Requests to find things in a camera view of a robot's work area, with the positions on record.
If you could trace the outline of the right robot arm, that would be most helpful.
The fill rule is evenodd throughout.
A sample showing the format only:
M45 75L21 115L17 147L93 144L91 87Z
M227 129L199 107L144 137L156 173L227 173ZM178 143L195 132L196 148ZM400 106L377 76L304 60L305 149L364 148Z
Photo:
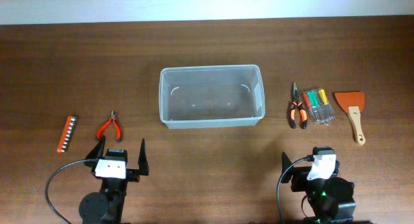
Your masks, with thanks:
M328 146L314 147L312 153L292 162L281 153L282 171L276 185L276 199L280 222L284 222L280 200L280 187L291 183L293 192L305 192L314 215L303 218L304 223L352 223L356 203L353 199L354 183L338 177L340 162L335 151Z

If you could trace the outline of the clear screwdriver set case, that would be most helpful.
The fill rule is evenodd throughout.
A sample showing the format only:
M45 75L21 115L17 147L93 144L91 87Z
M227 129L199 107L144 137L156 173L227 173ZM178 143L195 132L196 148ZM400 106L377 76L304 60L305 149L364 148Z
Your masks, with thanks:
M335 119L334 110L322 88L302 92L308 111L317 124L329 126Z

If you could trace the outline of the orange scraper with wooden handle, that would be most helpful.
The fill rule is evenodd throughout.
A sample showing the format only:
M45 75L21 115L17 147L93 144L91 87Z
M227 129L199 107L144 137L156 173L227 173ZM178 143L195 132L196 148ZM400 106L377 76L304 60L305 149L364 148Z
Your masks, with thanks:
M364 145L366 139L361 125L361 112L365 106L365 93L361 91L334 92L334 97L349 118L355 142Z

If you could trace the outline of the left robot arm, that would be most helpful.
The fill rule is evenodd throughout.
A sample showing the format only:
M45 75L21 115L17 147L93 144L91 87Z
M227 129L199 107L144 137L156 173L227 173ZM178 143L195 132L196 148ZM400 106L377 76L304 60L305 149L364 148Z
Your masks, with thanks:
M145 140L140 145L137 169L127 167L126 150L104 150L104 147L105 137L102 137L85 157L84 165L102 183L98 192L91 192L80 201L83 223L120 223L128 183L137 183L140 177L149 175Z

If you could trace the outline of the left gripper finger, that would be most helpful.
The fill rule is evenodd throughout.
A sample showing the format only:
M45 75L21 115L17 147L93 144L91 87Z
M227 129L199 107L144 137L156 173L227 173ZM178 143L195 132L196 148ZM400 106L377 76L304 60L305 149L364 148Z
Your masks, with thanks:
M148 176L149 175L149 165L146 156L146 143L145 139L142 139L140 145L140 153L138 157L138 170L140 175Z
M86 159L97 159L103 156L105 147L105 136L103 135L97 145L87 154Z

